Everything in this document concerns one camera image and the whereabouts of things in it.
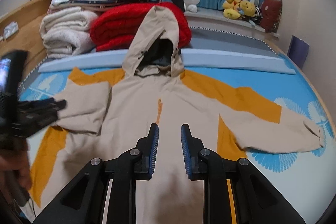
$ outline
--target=white plush toy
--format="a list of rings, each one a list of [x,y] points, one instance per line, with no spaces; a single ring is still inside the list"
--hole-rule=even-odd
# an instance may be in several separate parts
[[[186,11],[190,11],[193,13],[197,13],[197,4],[200,0],[183,0],[184,1],[184,9]]]

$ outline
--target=wooden headboard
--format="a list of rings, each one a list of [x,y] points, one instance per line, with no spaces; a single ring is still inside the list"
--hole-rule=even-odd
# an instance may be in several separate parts
[[[47,56],[39,29],[41,20],[46,15],[50,2],[51,0],[32,0],[0,18],[1,35],[4,28],[12,21],[16,21],[19,26],[19,31],[16,34],[0,43],[0,56],[14,49],[30,52],[23,77],[26,77]]]

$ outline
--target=dark red cushion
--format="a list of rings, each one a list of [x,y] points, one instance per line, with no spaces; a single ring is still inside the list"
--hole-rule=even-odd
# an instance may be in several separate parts
[[[264,0],[260,9],[262,14],[260,26],[265,29],[265,32],[272,32],[280,21],[282,1]]]
[[[90,36],[97,51],[129,48],[144,17],[154,5],[167,7],[174,13],[180,34],[178,47],[186,46],[191,40],[191,31],[179,7],[170,2],[133,3],[112,8],[93,22]]]

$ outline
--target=hand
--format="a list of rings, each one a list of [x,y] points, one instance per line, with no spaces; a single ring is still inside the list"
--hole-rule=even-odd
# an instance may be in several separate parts
[[[32,186],[29,173],[29,161],[27,151],[0,150],[0,191],[9,204],[13,202],[5,181],[4,171],[17,170],[17,181],[27,191]]]

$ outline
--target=window sill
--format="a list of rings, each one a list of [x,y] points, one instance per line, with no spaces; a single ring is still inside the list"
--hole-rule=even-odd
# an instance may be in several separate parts
[[[243,20],[233,20],[233,19],[228,19],[223,16],[223,12],[220,10],[212,10],[212,9],[207,9],[207,8],[198,8],[197,13],[192,13],[192,12],[184,12],[184,15],[187,18],[205,18],[205,19],[212,19],[216,21],[222,21],[222,22],[229,22],[234,25],[240,25],[246,28],[250,29],[255,29],[259,32],[265,33],[265,29],[256,25],[252,26],[250,23],[243,21]],[[280,35],[278,33],[270,33],[271,35],[280,38]]]

